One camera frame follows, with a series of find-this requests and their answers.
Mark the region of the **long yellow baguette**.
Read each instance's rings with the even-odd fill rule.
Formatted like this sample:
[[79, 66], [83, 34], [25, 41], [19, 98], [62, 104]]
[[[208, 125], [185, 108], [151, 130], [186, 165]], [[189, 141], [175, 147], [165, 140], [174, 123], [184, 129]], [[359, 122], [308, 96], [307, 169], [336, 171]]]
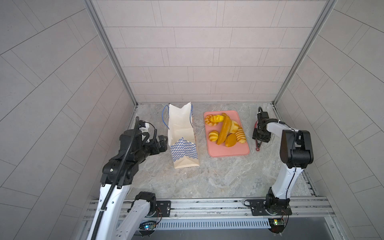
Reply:
[[232, 120], [230, 119], [230, 117], [225, 113], [222, 113], [222, 116], [224, 116], [225, 118], [224, 118], [224, 121], [222, 124], [221, 131], [219, 132], [219, 138], [217, 140], [217, 145], [221, 145], [225, 142], [227, 135], [229, 134], [230, 127], [231, 127], [231, 121]]

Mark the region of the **striped long bread roll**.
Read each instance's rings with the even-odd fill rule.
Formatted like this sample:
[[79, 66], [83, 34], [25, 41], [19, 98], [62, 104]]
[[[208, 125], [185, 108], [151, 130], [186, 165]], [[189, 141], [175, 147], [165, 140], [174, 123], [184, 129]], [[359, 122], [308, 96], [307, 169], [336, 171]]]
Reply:
[[247, 142], [246, 135], [244, 133], [244, 130], [242, 128], [239, 128], [237, 132], [235, 133], [236, 139], [238, 143], [244, 144]]

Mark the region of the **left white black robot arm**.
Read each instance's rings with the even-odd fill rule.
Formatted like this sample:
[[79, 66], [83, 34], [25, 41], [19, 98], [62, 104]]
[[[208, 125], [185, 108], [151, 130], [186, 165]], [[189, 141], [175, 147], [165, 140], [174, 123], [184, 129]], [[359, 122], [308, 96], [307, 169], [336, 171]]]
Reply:
[[168, 138], [160, 135], [151, 144], [144, 141], [148, 133], [137, 134], [134, 138], [126, 131], [120, 136], [119, 153], [103, 167], [100, 197], [94, 216], [89, 240], [130, 240], [139, 230], [145, 217], [157, 213], [156, 195], [140, 192], [131, 204], [122, 223], [119, 216], [123, 203], [130, 191], [139, 165], [147, 157], [163, 153], [168, 148]]

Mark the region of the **brown oval bread roll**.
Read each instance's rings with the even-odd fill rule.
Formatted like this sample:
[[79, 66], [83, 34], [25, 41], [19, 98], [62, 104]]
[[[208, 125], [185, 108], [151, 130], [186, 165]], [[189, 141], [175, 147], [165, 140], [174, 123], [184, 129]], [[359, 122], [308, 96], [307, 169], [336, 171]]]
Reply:
[[225, 140], [225, 146], [227, 148], [233, 147], [237, 143], [237, 137], [236, 134], [230, 134], [227, 136]]

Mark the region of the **blue checkered paper bag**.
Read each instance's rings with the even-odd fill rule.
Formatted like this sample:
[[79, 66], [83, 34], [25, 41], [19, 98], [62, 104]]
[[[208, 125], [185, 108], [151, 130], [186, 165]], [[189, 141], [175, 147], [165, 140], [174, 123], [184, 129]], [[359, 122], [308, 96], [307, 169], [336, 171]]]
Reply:
[[200, 165], [196, 135], [193, 126], [193, 105], [187, 103], [181, 108], [168, 104], [162, 111], [162, 120], [168, 113], [168, 144], [175, 169], [198, 167]]

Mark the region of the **red metal tongs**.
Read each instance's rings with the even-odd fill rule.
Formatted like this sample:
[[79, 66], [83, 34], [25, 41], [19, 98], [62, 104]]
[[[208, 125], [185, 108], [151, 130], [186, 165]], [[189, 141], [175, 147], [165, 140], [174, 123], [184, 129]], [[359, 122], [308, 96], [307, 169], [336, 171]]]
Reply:
[[256, 121], [256, 123], [255, 123], [255, 128], [254, 128], [254, 132], [253, 132], [253, 139], [256, 142], [256, 151], [259, 152], [262, 142], [259, 142], [259, 140], [256, 138], [257, 133], [258, 133], [258, 121]]

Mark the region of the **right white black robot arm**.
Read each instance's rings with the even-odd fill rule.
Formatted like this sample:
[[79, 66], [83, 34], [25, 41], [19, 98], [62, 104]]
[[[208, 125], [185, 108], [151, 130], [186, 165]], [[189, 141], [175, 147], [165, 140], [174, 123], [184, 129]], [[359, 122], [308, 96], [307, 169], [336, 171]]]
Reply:
[[305, 168], [314, 161], [312, 139], [309, 131], [289, 127], [285, 122], [257, 115], [253, 139], [256, 150], [261, 143], [268, 143], [272, 135], [281, 138], [280, 159], [282, 167], [275, 183], [270, 187], [264, 206], [270, 215], [290, 215], [292, 189]]

